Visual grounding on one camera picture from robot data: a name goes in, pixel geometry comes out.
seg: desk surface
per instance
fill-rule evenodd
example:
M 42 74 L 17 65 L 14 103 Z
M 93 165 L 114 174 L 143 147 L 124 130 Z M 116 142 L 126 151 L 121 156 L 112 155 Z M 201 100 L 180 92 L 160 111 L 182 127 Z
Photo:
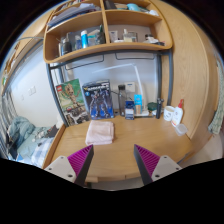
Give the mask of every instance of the desk surface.
M 116 116 L 114 141 L 109 145 L 94 146 L 94 156 L 86 181 L 124 180 L 139 177 L 140 172 L 134 157 L 134 144 L 140 145 L 159 156 L 168 155 L 178 162 L 191 148 L 191 141 L 178 136 L 170 122 L 163 116 L 156 118 L 135 118 L 134 121 Z M 86 147 L 85 139 L 90 121 L 65 129 L 55 150 L 52 161 L 60 155 L 69 156 Z

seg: bed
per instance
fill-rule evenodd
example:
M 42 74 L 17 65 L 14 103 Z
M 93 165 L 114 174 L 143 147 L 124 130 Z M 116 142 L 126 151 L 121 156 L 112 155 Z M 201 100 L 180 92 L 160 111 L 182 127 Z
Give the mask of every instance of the bed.
M 35 127 L 31 124 L 26 118 L 16 117 L 17 121 L 12 121 L 12 126 L 16 131 L 9 131 L 9 136 L 17 136 L 15 137 L 17 140 L 19 147 L 14 146 L 12 150 L 8 151 L 8 158 L 12 161 L 17 161 L 33 166 L 37 166 L 39 168 L 42 167 L 46 154 L 50 148 L 50 145 L 53 141 L 53 137 L 47 137 L 47 131 L 51 129 L 51 127 Z

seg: mug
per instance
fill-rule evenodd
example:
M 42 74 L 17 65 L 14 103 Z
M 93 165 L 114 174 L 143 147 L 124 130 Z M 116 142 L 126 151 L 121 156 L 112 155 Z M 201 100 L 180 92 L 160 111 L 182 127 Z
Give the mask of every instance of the mug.
M 174 107 L 166 106 L 164 108 L 164 116 L 163 116 L 164 120 L 171 121 L 173 117 L 173 112 L 174 112 Z
M 140 9 L 139 9 L 139 7 L 136 4 L 132 4 L 131 3 L 131 4 L 127 4 L 127 6 L 128 6 L 128 9 L 129 10 L 141 12 Z

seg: white wall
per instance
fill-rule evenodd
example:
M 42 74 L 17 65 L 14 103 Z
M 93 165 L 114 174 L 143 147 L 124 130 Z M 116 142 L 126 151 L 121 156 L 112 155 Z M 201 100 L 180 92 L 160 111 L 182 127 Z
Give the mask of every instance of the white wall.
M 29 96 L 28 89 L 32 86 L 35 86 L 36 93 Z M 47 77 L 43 47 L 30 57 L 16 75 L 11 85 L 11 97 L 17 114 L 36 127 L 56 124 L 58 110 Z
M 151 53 L 118 53 L 118 58 L 153 58 Z M 92 63 L 102 60 L 102 56 L 95 56 L 92 58 L 83 59 L 67 65 L 67 68 L 73 68 L 75 66 Z M 134 94 L 140 94 L 139 85 L 136 77 L 134 67 L 127 66 L 123 68 L 111 69 L 99 73 L 92 74 L 93 71 L 116 66 L 135 63 L 137 65 L 140 80 L 143 86 L 143 93 L 145 96 L 146 104 L 149 102 L 157 102 L 158 94 L 158 79 L 157 79 L 157 64 L 156 56 L 154 60 L 147 59 L 129 59 L 129 60 L 116 60 L 115 54 L 105 55 L 104 62 L 87 65 L 67 71 L 67 81 L 78 78 L 80 85 L 84 83 L 110 79 L 111 90 L 118 92 L 118 85 L 124 84 L 124 82 L 135 82 L 135 93 L 128 93 L 128 96 L 134 100 Z M 118 96 L 112 93 L 113 108 L 118 109 Z

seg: white towel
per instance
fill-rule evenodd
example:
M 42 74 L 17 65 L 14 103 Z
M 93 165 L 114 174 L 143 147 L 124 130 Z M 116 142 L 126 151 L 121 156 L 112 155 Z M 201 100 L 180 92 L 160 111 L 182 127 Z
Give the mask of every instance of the white towel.
M 114 138 L 114 124 L 110 121 L 92 120 L 86 134 L 86 145 L 111 144 Z

